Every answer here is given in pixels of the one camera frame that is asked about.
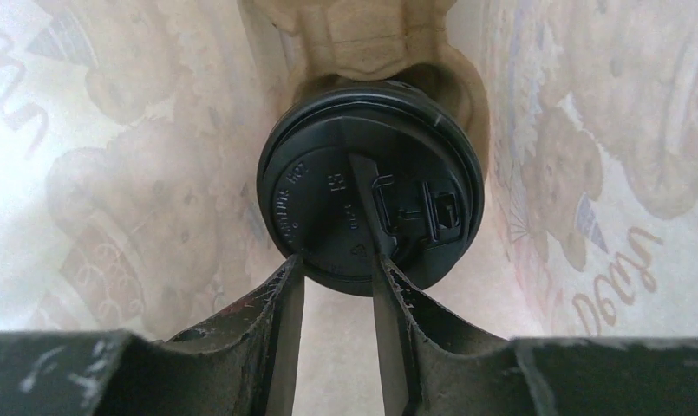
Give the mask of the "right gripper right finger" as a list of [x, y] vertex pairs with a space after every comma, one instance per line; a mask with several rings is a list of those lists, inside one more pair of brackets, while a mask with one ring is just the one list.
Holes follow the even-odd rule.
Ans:
[[698, 338], [490, 334], [375, 258], [387, 415], [698, 415]]

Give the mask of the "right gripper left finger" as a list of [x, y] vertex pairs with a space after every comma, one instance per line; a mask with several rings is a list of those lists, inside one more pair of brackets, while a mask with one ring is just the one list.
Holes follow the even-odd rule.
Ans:
[[0, 415], [290, 415], [303, 261], [167, 341], [0, 331]]

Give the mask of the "brown cardboard cup carrier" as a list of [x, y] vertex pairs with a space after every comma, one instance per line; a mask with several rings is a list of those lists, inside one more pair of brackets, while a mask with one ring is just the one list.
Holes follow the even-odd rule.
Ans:
[[404, 81], [438, 101], [488, 172], [490, 114], [479, 70], [451, 45], [452, 1], [241, 1], [259, 69], [275, 72], [277, 107], [359, 81]]

